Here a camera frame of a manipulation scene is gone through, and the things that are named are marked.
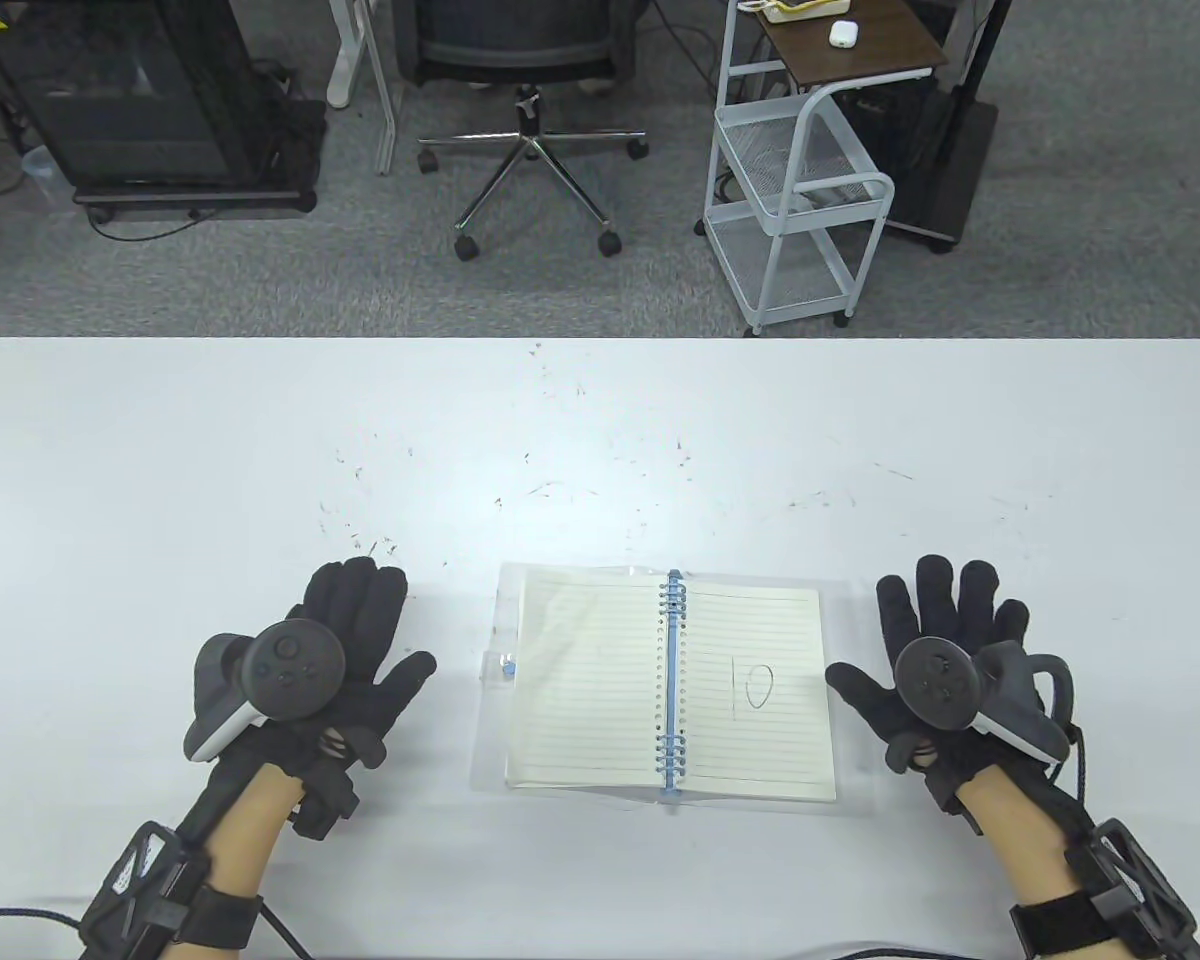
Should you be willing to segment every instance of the person's foot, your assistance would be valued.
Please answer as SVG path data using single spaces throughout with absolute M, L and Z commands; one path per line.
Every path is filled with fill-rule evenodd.
M 608 78 L 596 78 L 596 79 L 584 79 L 578 80 L 578 90 L 588 96 L 605 97 L 613 92 L 614 88 L 618 86 L 618 80 Z

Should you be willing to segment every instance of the chair base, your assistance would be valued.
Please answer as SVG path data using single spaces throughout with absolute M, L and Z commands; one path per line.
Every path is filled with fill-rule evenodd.
M 626 145 L 626 154 L 631 160 L 643 160 L 649 154 L 649 145 L 646 143 L 644 131 L 594 131 L 590 133 L 554 133 L 542 132 L 541 113 L 539 101 L 541 95 L 536 86 L 522 86 L 517 91 L 516 113 L 518 116 L 518 131 L 514 133 L 460 133 L 454 137 L 420 137 L 418 145 L 422 149 L 418 152 L 418 169 L 422 173 L 436 173 L 439 169 L 439 160 L 436 158 L 436 148 L 470 148 L 496 145 L 510 146 L 510 151 L 494 170 L 494 175 L 488 179 L 475 200 L 467 205 L 462 215 L 454 221 L 454 232 L 458 234 L 454 244 L 454 251 L 458 253 L 460 260 L 475 259 L 480 248 L 470 236 L 467 236 L 467 227 L 476 217 L 478 212 L 490 202 L 490 197 L 502 186 L 508 174 L 516 169 L 521 160 L 541 160 L 554 173 L 560 182 L 569 188 L 569 193 L 586 209 L 588 214 L 600 224 L 599 247 L 604 256 L 614 256 L 622 251 L 622 241 L 613 230 L 613 220 L 600 209 L 592 197 L 581 187 L 581 184 L 569 173 L 566 166 L 560 163 L 559 157 L 551 150 L 551 146 L 559 143 L 623 143 Z

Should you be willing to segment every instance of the blue spiral binding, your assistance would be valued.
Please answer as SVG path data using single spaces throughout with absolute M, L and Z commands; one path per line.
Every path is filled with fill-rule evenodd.
M 664 733 L 658 737 L 658 772 L 665 778 L 664 796 L 678 796 L 677 778 L 684 776 L 684 737 L 677 733 L 679 691 L 679 636 L 686 622 L 686 587 L 682 572 L 667 572 L 667 582 L 659 592 L 661 614 L 667 622 L 667 716 L 662 719 Z

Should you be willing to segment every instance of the black glove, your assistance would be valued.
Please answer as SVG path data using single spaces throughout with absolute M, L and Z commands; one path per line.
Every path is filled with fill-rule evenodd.
M 277 724 L 338 758 L 344 768 L 356 760 L 370 769 L 386 758 L 382 745 L 400 713 L 436 672 L 430 653 L 412 653 L 373 682 L 391 649 L 395 628 L 409 584 L 398 566 L 380 570 L 370 557 L 326 563 L 307 584 L 302 602 L 289 611 L 293 620 L 324 623 L 343 644 L 347 673 L 343 686 L 320 713 L 300 721 Z
M 1028 610 L 1020 600 L 1006 600 L 996 610 L 1000 577 L 984 560 L 967 563 L 960 572 L 960 602 L 952 600 L 952 563 L 946 557 L 922 557 L 916 563 L 916 600 L 920 618 L 911 607 L 911 595 L 900 576 L 887 576 L 875 586 L 880 607 L 880 630 L 889 666 L 898 654 L 919 636 L 940 636 L 961 646 L 970 655 L 1002 640 L 1022 643 Z M 998 763 L 1037 764 L 996 737 L 971 730 L 943 731 L 923 722 L 902 703 L 898 690 L 884 689 L 851 662 L 834 662 L 827 668 L 827 684 L 836 689 L 844 703 L 887 744 L 884 762 L 894 773 L 920 769 L 940 808 L 964 814 L 956 790 L 976 774 Z
M 382 763 L 386 757 L 382 740 L 436 672 L 436 658 L 419 652 L 373 682 L 391 649 L 407 593 L 404 571 L 379 570 L 370 557 L 317 570 L 289 618 L 322 623 L 338 637 L 347 655 L 343 686 L 313 716 L 266 721 L 240 733 L 222 750 L 210 790 L 214 776 L 238 784 L 259 763 L 272 763 L 300 778 L 307 790 L 290 817 L 299 835 L 322 840 L 338 818 L 350 817 L 359 799 L 347 769 L 356 760 L 370 768 Z

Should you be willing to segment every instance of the lined paper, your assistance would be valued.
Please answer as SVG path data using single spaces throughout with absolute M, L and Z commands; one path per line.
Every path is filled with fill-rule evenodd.
M 683 790 L 836 799 L 816 590 L 689 580 L 680 629 Z
M 660 786 L 664 576 L 532 570 L 518 617 L 512 787 Z

